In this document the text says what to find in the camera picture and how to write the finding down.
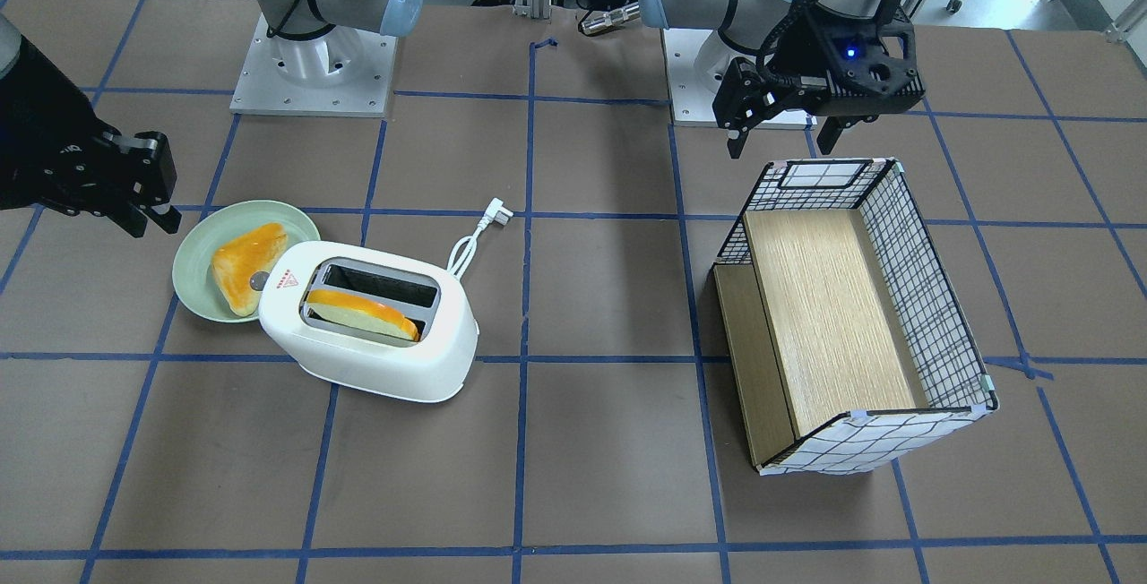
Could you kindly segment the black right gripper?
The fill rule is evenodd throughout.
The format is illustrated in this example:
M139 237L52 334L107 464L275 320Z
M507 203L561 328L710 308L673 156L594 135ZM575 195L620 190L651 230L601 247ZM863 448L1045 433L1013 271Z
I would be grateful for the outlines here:
M1 89L5 210L87 211L132 238L143 238L148 221L180 229L167 135L130 137L99 119L89 98L17 29L3 29Z

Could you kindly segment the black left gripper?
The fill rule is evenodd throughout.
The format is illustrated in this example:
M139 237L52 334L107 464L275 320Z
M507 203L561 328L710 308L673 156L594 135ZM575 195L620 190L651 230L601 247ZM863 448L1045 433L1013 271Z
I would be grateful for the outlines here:
M829 156L856 118L905 112L924 98L915 54L914 28L900 7L872 18L807 9L777 49L777 73L803 81L802 98L794 86L767 81L746 57L729 61L721 75L713 120L726 131L729 158L740 159L751 130L797 106L827 117L816 148Z

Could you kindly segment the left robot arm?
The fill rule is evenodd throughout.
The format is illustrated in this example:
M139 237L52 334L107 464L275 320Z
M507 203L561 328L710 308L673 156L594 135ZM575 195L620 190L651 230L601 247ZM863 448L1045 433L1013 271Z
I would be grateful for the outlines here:
M656 29L713 30L729 49L713 123L738 159L760 123L799 110L821 117L830 154L859 122L922 101L915 32L902 0L638 0Z

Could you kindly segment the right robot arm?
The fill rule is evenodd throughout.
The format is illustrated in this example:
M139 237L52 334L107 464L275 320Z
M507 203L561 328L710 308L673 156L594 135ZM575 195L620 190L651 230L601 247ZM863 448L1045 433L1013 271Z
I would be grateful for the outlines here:
M257 0L262 24L245 54L232 111L384 117L398 38L426 0ZM1 200L89 213L143 236L173 234L175 159L159 131L123 133L11 21L1 21Z

